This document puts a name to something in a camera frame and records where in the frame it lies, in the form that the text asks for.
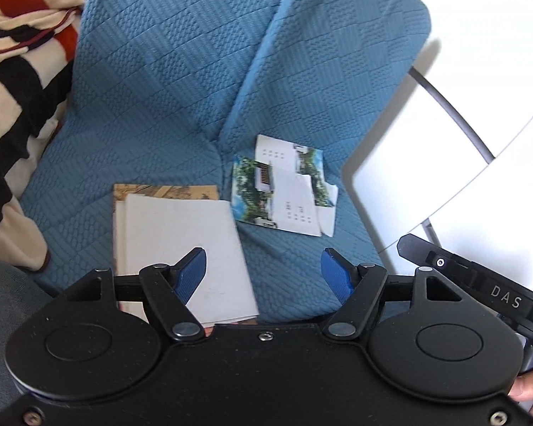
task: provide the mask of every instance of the blue quilted chair cover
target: blue quilted chair cover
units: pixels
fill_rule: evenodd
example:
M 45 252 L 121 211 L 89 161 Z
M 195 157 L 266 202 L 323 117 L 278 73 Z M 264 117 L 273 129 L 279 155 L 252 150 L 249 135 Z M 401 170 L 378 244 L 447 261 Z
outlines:
M 379 263 L 341 166 L 429 30 L 419 0 L 88 0 L 66 123 L 22 200 L 52 255 L 37 280 L 111 266 L 114 183 L 218 185 L 229 200 L 233 155 L 263 133 L 322 149 L 340 192 L 333 238 L 239 224 L 261 318 L 336 310 L 323 249 Z

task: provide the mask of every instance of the white paper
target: white paper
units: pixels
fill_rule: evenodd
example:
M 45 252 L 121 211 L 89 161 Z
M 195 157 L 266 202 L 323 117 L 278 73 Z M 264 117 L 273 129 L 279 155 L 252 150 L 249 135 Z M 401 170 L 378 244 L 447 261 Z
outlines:
M 320 230 L 328 237 L 334 237 L 334 227 L 336 223 L 336 203 L 338 202 L 338 186 L 324 183 L 330 194 L 330 200 L 334 204 L 333 207 L 316 207 L 318 212 L 318 222 L 320 223 Z
M 144 313 L 144 306 L 138 301 L 119 301 L 119 309 L 123 312 L 132 314 L 138 318 L 141 318 L 143 321 L 148 322 L 148 317 Z M 255 318 L 256 315 L 249 315 L 237 318 L 228 318 L 227 320 L 222 320 L 220 322 L 211 322 L 202 324 L 203 328 L 213 327 L 215 324 L 232 324 L 235 322 L 248 320 L 249 318 Z
M 112 247 L 114 249 L 115 275 L 124 275 L 126 270 L 126 243 L 124 235 L 126 229 L 126 207 L 124 200 L 117 200 L 115 202 L 115 214 L 112 222 L 114 223 L 112 229 Z
M 258 315 L 229 202 L 129 194 L 125 218 L 127 274 L 150 264 L 175 264 L 200 246 L 208 268 L 188 309 L 204 326 Z
M 296 149 L 292 142 L 258 135 L 254 159 L 286 171 L 298 172 Z
M 300 173 L 300 158 L 301 153 L 308 152 L 309 148 L 301 146 L 293 142 L 283 141 L 280 139 L 271 138 L 268 136 L 258 135 L 257 142 L 254 149 L 254 159 L 257 162 L 266 163 L 274 168 L 280 168 L 294 173 Z M 316 173 L 319 180 L 328 192 L 328 198 L 333 206 L 322 206 L 323 203 L 314 202 L 316 204 L 316 216 L 318 218 L 320 231 L 328 237 L 334 236 L 334 226 L 336 217 L 336 203 L 338 201 L 338 186 L 333 186 L 324 181 L 324 170 L 322 163 L 322 151 L 314 150 L 316 152 Z
M 277 229 L 320 236 L 310 176 L 272 167 L 272 220 Z

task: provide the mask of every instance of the metal rivet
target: metal rivet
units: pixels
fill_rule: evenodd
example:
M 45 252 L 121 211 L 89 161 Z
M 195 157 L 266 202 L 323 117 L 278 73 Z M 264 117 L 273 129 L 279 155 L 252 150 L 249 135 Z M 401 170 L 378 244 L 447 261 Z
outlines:
M 180 338 L 195 336 L 199 333 L 199 326 L 192 322 L 180 322 L 172 327 L 174 335 Z
M 492 426 L 503 426 L 507 423 L 507 413 L 495 412 L 489 419 L 489 424 Z
M 274 334 L 271 332 L 264 332 L 259 334 L 259 340 L 261 341 L 272 341 L 274 339 Z
M 352 324 L 348 324 L 346 322 L 337 322 L 335 324 L 331 324 L 328 327 L 328 331 L 333 336 L 351 336 L 355 333 L 355 327 Z
M 23 418 L 24 423 L 26 423 L 28 426 L 40 426 L 42 423 L 41 416 L 37 412 L 26 412 Z

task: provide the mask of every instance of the white surface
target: white surface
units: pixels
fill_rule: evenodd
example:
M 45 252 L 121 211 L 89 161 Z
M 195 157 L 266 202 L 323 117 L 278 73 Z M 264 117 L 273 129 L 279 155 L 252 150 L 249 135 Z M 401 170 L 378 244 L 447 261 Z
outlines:
M 286 171 L 298 172 L 298 158 L 292 142 L 258 135 L 254 159 Z
M 375 230 L 378 251 L 419 225 L 485 166 L 444 109 L 416 86 L 354 174 L 354 190 Z
M 497 156 L 533 117 L 533 0 L 422 1 L 441 44 L 425 76 Z
M 425 230 L 422 228 L 422 226 L 416 227 L 415 229 L 411 230 L 410 233 L 416 235 L 417 237 L 421 237 L 421 239 L 430 241 L 427 238 Z M 398 239 L 390 247 L 379 253 L 381 260 L 383 261 L 383 265 L 391 274 L 414 275 L 414 270 L 418 266 L 399 256 L 397 251 L 397 242 Z
M 321 236 L 318 212 L 314 204 L 311 177 L 271 167 L 274 191 L 270 196 L 277 229 Z
M 259 313 L 229 202 L 129 194 L 125 207 L 128 274 L 149 264 L 176 264 L 200 246 L 207 254 L 208 268 L 188 301 L 194 316 L 210 324 Z
M 443 248 L 533 290 L 533 120 L 430 221 Z
M 132 314 L 138 318 L 141 318 L 143 321 L 148 322 L 148 317 L 146 317 L 146 314 L 144 313 L 144 305 L 142 303 L 139 303 L 138 301 L 119 301 L 119 309 L 123 312 Z M 249 315 L 248 317 L 237 317 L 230 320 L 222 320 L 220 323 L 222 324 L 232 324 L 235 322 L 240 322 L 242 320 L 247 320 L 249 318 L 254 318 L 256 315 Z M 214 323 L 208 323 L 208 324 L 202 324 L 203 328 L 211 328 L 215 324 Z
M 112 255 L 115 262 L 115 275 L 128 274 L 126 268 L 126 205 L 125 200 L 115 200 L 112 219 Z

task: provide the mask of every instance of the screw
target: screw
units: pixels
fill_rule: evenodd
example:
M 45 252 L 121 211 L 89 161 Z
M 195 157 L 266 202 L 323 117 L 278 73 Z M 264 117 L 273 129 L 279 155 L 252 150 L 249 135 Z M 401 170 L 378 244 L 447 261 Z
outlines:
M 331 324 L 328 327 L 328 331 L 332 336 L 345 337 L 353 335 L 355 333 L 355 327 L 346 322 L 337 322 L 335 324 Z
M 28 426 L 40 426 L 42 422 L 40 414 L 33 411 L 26 412 L 23 418 Z
M 180 338 L 195 336 L 199 333 L 199 325 L 192 322 L 180 322 L 172 327 L 174 334 Z
M 507 413 L 495 412 L 489 419 L 489 424 L 492 426 L 503 426 L 507 423 Z
M 151 267 L 152 269 L 156 269 L 160 274 L 163 274 L 165 277 L 166 274 L 168 274 L 168 272 L 170 271 L 170 266 L 161 262 L 157 264 L 152 264 L 152 266 L 149 267 Z
M 271 332 L 264 332 L 259 334 L 259 340 L 261 341 L 272 341 L 274 339 L 274 334 Z

